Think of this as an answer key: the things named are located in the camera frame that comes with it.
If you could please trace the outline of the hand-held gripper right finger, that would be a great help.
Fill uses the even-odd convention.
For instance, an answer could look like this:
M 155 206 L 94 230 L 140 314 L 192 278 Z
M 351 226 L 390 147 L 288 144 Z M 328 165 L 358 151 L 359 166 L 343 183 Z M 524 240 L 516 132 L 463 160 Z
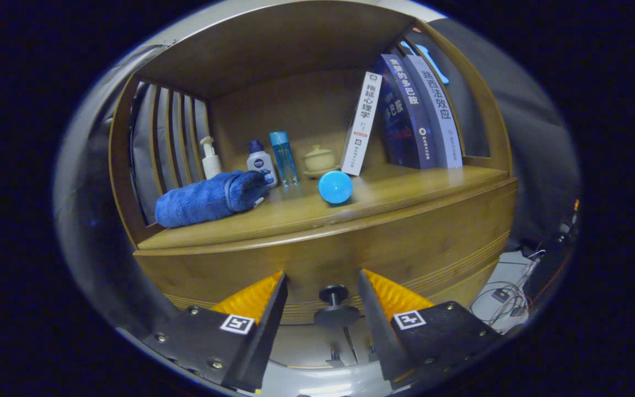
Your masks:
M 362 269 L 359 296 L 383 378 L 396 389 L 429 389 L 502 343 L 502 335 L 461 304 L 433 304 Z

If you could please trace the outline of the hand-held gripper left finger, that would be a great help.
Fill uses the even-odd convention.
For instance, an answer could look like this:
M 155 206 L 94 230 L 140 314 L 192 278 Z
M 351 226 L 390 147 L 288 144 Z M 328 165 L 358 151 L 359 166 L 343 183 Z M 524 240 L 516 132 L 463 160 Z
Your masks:
M 187 307 L 143 343 L 212 384 L 255 392 L 262 388 L 287 295 L 287 277 L 279 271 L 212 308 Z

